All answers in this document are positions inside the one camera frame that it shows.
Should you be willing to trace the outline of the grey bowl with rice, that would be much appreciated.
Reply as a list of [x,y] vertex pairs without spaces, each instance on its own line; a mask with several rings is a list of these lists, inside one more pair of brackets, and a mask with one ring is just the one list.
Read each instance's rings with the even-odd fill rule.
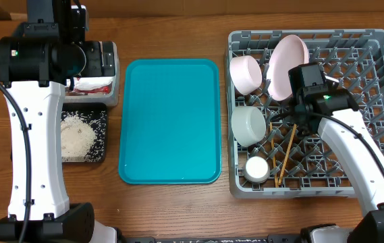
[[234,138],[243,146],[248,147],[260,142],[266,134],[265,118],[257,107],[236,107],[231,115],[231,129]]

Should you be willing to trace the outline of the pink shallow bowl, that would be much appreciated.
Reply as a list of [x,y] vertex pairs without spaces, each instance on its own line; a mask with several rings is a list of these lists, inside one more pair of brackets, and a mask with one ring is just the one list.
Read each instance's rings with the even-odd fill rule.
[[235,88],[248,95],[262,84],[262,72],[255,58],[250,55],[233,57],[229,63],[229,74]]

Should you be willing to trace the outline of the small white cup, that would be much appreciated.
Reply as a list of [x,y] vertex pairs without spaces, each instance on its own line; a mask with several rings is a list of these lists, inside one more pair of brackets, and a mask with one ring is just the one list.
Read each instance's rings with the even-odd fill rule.
[[262,157],[251,157],[243,168],[244,177],[252,183],[263,183],[270,175],[269,164]]

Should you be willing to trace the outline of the wooden chopstick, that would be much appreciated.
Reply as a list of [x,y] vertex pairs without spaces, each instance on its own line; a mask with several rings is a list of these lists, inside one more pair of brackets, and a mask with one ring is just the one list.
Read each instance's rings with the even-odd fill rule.
[[288,157],[289,157],[289,154],[290,154],[290,150],[291,150],[291,147],[292,147],[294,136],[296,134],[296,130],[297,130],[297,124],[294,124],[293,128],[292,128],[292,133],[290,135],[289,143],[288,143],[288,146],[287,146],[287,150],[285,152],[285,157],[283,159],[282,168],[281,168],[280,175],[279,175],[278,181],[276,183],[276,186],[280,186],[282,181],[283,181],[283,177],[284,177],[284,173],[285,173],[285,167],[287,165],[287,160],[288,160]]
[[[270,132],[272,132],[273,131],[273,123],[272,122],[270,122],[269,128],[270,128]],[[271,139],[271,149],[275,151],[274,136]],[[275,154],[272,157],[272,162],[273,162],[273,169],[275,169],[277,167],[277,162],[276,162]],[[275,187],[276,188],[279,187],[278,181],[279,180],[278,180],[278,177],[277,177],[277,172],[275,172],[275,174],[274,174],[274,182],[275,182]]]

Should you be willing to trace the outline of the red snack wrapper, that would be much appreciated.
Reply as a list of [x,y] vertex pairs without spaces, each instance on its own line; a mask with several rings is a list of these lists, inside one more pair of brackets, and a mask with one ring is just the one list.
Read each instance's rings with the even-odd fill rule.
[[81,93],[81,94],[109,94],[111,92],[110,86],[102,86],[100,88],[95,88],[92,90],[79,90],[77,88],[73,89],[72,92],[74,93]]

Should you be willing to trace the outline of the large white plate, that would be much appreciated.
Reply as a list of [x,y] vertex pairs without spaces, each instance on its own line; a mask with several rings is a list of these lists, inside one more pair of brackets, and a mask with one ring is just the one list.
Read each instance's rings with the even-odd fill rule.
[[276,45],[267,70],[266,79],[270,80],[269,95],[276,101],[283,101],[292,96],[288,72],[309,62],[308,48],[296,35],[288,35]]

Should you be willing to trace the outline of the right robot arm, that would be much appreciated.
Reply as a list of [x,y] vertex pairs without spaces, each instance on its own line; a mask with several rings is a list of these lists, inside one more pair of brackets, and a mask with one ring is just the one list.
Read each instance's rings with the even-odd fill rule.
[[363,218],[352,228],[335,224],[301,230],[301,242],[384,242],[384,155],[368,132],[352,94],[325,77],[316,63],[289,70],[288,115],[306,134],[318,134],[342,166]]

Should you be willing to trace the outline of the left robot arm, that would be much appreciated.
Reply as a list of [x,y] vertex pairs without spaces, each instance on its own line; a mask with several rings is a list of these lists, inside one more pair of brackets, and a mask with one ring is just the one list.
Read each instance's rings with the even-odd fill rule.
[[27,3],[26,22],[0,40],[0,90],[11,124],[13,177],[1,242],[120,242],[88,202],[72,204],[63,180],[61,112],[76,80],[108,80],[119,89],[111,41],[87,41],[87,9],[78,1]]

